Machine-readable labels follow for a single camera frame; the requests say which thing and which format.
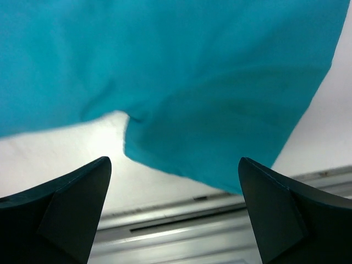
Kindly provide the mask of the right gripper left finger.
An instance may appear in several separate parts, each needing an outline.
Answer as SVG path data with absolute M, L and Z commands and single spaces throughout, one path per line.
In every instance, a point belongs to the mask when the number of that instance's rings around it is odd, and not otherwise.
M 1 263 L 87 263 L 110 179 L 100 157 L 1 198 Z

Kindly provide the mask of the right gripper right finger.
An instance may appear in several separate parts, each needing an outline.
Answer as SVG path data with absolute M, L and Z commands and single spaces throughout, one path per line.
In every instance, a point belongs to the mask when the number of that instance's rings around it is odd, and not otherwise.
M 351 263 L 351 200 L 243 157 L 238 175 L 263 263 Z

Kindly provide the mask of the teal polo shirt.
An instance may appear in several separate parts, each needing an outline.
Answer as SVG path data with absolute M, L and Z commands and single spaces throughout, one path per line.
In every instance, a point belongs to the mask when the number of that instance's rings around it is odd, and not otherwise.
M 124 152 L 241 193 L 327 75 L 348 1 L 1 1 L 1 135 L 121 111 Z

